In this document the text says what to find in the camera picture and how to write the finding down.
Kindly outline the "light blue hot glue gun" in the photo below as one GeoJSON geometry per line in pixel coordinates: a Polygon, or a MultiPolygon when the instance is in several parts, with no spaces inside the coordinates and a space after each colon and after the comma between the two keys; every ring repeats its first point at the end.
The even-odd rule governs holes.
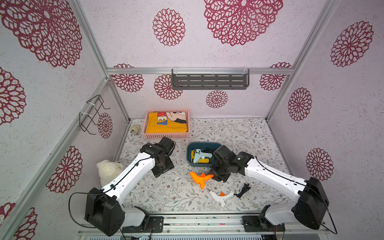
{"type": "Polygon", "coordinates": [[[196,149],[195,150],[196,153],[195,153],[195,159],[194,159],[194,164],[196,164],[196,162],[200,159],[200,158],[209,158],[211,160],[211,158],[213,157],[213,154],[211,153],[204,153],[202,152],[201,149],[196,149]]]}

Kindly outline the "orange hot glue gun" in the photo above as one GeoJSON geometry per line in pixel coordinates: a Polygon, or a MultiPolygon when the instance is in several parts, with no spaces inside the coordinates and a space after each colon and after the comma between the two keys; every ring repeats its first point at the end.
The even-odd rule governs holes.
{"type": "Polygon", "coordinates": [[[202,190],[206,187],[206,181],[214,177],[214,175],[206,175],[205,173],[202,173],[199,176],[193,171],[190,172],[190,176],[193,179],[194,183],[197,184],[202,190]]]}

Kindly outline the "white hot glue gun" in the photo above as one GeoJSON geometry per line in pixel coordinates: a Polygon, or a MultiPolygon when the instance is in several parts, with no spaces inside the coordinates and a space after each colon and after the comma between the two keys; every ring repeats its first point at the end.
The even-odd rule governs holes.
{"type": "Polygon", "coordinates": [[[233,191],[230,191],[228,194],[224,194],[223,192],[220,192],[217,194],[214,191],[210,191],[211,197],[216,201],[220,207],[224,207],[226,205],[226,200],[232,198],[235,194],[233,191]]]}

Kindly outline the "yellow hot glue gun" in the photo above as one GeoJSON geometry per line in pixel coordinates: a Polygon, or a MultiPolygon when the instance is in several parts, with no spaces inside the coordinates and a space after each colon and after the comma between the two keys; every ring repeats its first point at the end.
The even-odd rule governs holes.
{"type": "MultiPolygon", "coordinates": [[[[194,159],[195,159],[195,153],[196,151],[195,150],[192,150],[191,151],[191,163],[195,163],[194,162],[194,159]]],[[[208,164],[210,162],[210,159],[209,158],[200,158],[196,164],[208,164]]]]}

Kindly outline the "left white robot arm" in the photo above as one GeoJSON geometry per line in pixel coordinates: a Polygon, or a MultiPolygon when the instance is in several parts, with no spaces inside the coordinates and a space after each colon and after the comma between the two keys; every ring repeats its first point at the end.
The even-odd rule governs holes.
{"type": "Polygon", "coordinates": [[[167,137],[159,143],[143,145],[132,163],[114,180],[100,190],[93,188],[88,192],[85,220],[108,237],[123,228],[148,230],[150,214],[139,207],[124,207],[123,203],[147,172],[153,172],[157,178],[174,168],[170,156],[175,145],[167,137]]]}

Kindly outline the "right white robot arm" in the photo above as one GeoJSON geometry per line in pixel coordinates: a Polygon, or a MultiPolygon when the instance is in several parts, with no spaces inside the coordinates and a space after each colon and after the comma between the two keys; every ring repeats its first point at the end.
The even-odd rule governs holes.
{"type": "Polygon", "coordinates": [[[235,154],[226,146],[216,149],[213,156],[215,161],[210,173],[214,180],[226,182],[231,174],[241,174],[261,181],[289,198],[281,206],[266,205],[258,215],[259,225],[271,227],[300,223],[312,230],[318,230],[322,226],[330,203],[318,179],[311,177],[305,180],[286,174],[246,152],[235,154]]]}

